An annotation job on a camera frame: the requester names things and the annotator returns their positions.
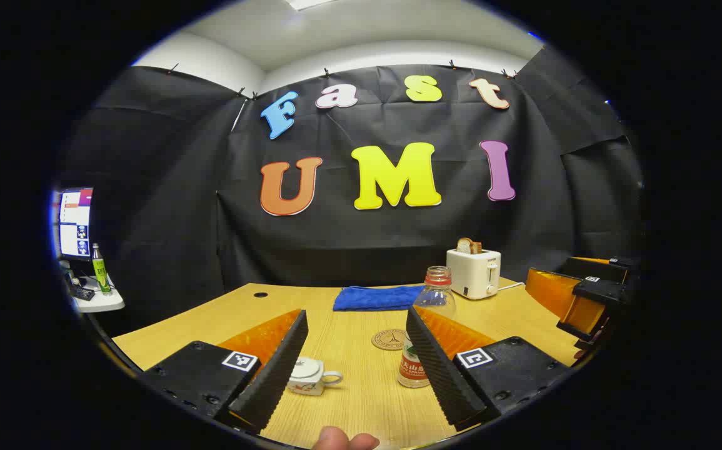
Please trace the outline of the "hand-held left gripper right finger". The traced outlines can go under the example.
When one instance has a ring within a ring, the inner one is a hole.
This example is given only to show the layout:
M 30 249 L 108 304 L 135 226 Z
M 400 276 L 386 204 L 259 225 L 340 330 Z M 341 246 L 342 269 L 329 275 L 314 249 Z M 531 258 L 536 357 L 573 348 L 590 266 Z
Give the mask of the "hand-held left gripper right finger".
M 569 373 L 569 366 L 519 336 L 493 341 L 428 308 L 409 309 L 406 331 L 458 432 L 529 404 Z

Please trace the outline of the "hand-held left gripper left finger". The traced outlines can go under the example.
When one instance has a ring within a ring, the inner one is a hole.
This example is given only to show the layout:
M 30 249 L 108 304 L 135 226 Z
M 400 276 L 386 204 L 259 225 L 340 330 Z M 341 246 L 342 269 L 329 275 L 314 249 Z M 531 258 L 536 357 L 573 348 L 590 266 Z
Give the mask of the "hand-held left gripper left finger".
M 143 371 L 143 383 L 198 416 L 258 434 L 307 336 L 306 311 L 293 309 L 219 345 L 194 340 Z

